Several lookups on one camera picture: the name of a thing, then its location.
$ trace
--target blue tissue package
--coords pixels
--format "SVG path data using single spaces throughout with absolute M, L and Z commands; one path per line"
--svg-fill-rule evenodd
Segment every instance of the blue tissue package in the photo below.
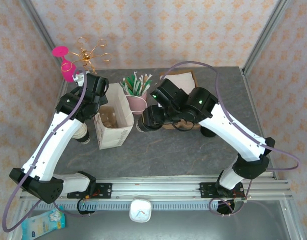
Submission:
M 22 223 L 23 240 L 34 240 L 53 230 L 66 227 L 65 214 L 58 209 L 45 212 L 39 216 L 27 218 Z

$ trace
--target patterned wall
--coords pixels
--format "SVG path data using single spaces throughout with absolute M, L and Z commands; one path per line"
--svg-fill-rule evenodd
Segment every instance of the patterned wall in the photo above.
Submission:
M 101 38 L 98 69 L 165 68 L 181 61 L 243 67 L 278 0 L 32 0 L 56 45 Z
M 62 74 L 20 1 L 0 0 L 0 240 L 7 238 L 2 216 L 16 187 L 9 174 L 35 152 L 61 83 Z
M 301 169 L 280 176 L 291 180 L 307 232 L 307 0 L 289 6 L 248 80 L 266 136 L 303 162 Z M 273 158 L 278 167 L 295 164 L 284 155 Z

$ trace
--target pink cup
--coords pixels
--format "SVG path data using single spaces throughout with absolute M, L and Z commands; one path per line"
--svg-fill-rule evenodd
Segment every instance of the pink cup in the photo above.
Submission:
M 129 102 L 132 113 L 135 115 L 143 114 L 143 112 L 147 108 L 147 104 L 146 104 L 147 92 L 145 92 L 144 95 L 139 96 L 139 97 L 130 96 L 130 95 L 127 95 L 126 97 Z

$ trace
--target cardboard box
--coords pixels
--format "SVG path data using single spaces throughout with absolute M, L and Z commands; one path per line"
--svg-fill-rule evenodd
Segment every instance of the cardboard box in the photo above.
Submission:
M 106 97 L 108 104 L 101 106 L 99 113 L 93 118 L 100 150 L 122 146 L 135 123 L 129 102 L 119 83 L 109 84 Z M 116 124 L 111 124 L 110 128 L 105 127 L 103 124 L 102 108 L 106 112 L 115 115 Z
M 187 74 L 187 73 L 191 73 L 192 74 L 192 78 L 194 80 L 195 87 L 197 88 L 198 87 L 198 81 L 197 81 L 195 72 L 192 69 L 180 69 L 180 70 L 177 70 L 177 71 L 172 71 L 172 72 L 168 73 L 168 76 L 181 75 L 181 74 Z M 160 73 L 160 78 L 163 75 L 165 75 L 165 72 Z M 175 126 L 177 128 L 185 128 L 185 129 L 192 129 L 192 128 L 193 129 L 200 129 L 201 128 L 201 126 L 199 124 L 196 124 L 193 127 L 193 124 L 191 122 L 185 122 L 184 120 L 181 120 L 179 123 L 175 124 Z M 162 127 L 164 129 L 169 129 L 169 130 L 175 129 L 174 126 L 171 125 L 171 124 L 165 124 Z

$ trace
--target white gauge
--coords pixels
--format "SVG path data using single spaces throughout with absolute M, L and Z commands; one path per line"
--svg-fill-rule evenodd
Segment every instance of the white gauge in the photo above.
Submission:
M 135 199 L 130 206 L 130 219 L 136 223 L 146 223 L 152 217 L 152 203 L 144 199 Z

